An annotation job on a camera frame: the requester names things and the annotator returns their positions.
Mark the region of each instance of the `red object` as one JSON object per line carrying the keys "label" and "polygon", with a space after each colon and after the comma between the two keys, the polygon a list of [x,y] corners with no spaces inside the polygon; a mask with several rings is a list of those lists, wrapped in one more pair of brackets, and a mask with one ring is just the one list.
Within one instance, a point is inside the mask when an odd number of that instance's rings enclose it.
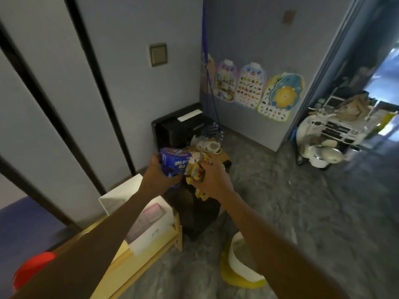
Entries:
{"label": "red object", "polygon": [[14,290],[17,291],[23,287],[35,274],[40,272],[40,270],[54,258],[54,253],[44,252],[25,261],[14,274]]}

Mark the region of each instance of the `white storage box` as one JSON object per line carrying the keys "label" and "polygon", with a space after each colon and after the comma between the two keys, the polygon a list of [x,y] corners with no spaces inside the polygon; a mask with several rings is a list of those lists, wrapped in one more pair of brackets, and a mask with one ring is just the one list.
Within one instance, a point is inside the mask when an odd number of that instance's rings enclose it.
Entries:
{"label": "white storage box", "polygon": [[[138,191],[142,179],[143,177],[137,174],[99,198],[102,207],[108,215],[111,215]],[[159,219],[154,222],[147,220],[147,217],[154,218],[154,216],[159,217]],[[129,248],[134,254],[140,254],[159,236],[168,231],[174,223],[172,207],[168,205],[161,196],[152,199],[152,201],[147,204],[138,220],[139,219],[141,219],[142,222],[135,222],[135,229],[132,227],[128,233],[130,237],[126,239]],[[148,228],[142,233],[138,232],[142,229],[143,225],[148,226]]]}

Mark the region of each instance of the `gray carpet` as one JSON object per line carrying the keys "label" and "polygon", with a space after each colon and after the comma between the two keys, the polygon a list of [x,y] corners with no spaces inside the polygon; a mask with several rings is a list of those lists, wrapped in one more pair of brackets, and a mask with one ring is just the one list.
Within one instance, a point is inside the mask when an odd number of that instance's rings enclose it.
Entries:
{"label": "gray carpet", "polygon": [[[356,190],[373,189],[372,176],[348,182],[355,173],[344,165],[327,172],[310,165],[298,167],[290,143],[270,155],[227,132],[223,148],[233,163],[235,190],[351,298],[398,297],[399,225],[397,212],[387,208],[394,197],[389,189],[381,203],[373,193]],[[397,178],[398,172],[392,173]],[[246,290],[222,281],[220,253],[235,232],[228,215],[221,215],[197,241],[184,237],[182,253],[170,249],[120,298],[276,298],[269,286]]]}

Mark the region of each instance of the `educational wall poster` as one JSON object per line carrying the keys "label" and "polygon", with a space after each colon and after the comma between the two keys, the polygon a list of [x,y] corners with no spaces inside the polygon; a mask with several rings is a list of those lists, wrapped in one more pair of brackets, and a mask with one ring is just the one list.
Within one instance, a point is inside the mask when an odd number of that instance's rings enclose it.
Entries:
{"label": "educational wall poster", "polygon": [[216,63],[208,54],[208,63],[205,65],[204,54],[202,54],[202,65],[201,65],[201,92],[202,93],[210,93],[211,89],[215,86],[215,74],[216,74]]}
{"label": "educational wall poster", "polygon": [[238,71],[233,61],[224,60],[217,65],[217,75],[213,94],[226,102],[234,101],[234,91],[237,85]]}
{"label": "educational wall poster", "polygon": [[235,89],[235,102],[245,107],[256,109],[261,101],[266,85],[266,72],[258,63],[252,62],[240,70]]}
{"label": "educational wall poster", "polygon": [[266,84],[257,112],[272,120],[286,122],[304,89],[305,82],[300,75],[286,72],[275,75]]}

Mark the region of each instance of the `white box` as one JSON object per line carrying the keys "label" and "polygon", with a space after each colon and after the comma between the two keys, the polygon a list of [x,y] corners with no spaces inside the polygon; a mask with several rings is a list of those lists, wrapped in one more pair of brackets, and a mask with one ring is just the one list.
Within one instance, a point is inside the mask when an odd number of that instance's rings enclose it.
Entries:
{"label": "white box", "polygon": [[[117,186],[115,189],[109,191],[107,194],[99,198],[102,207],[105,209],[108,215],[111,215],[113,212],[115,212],[134,193],[138,191],[142,179],[143,176],[137,174],[136,176],[133,176],[131,179],[125,181],[120,186]],[[148,209],[154,204],[159,204],[159,206],[165,211],[165,214],[156,222],[154,222],[133,242],[128,243],[129,248],[135,254],[140,254],[159,236],[168,231],[174,223],[172,207],[161,196],[152,199],[144,208],[144,210]]]}

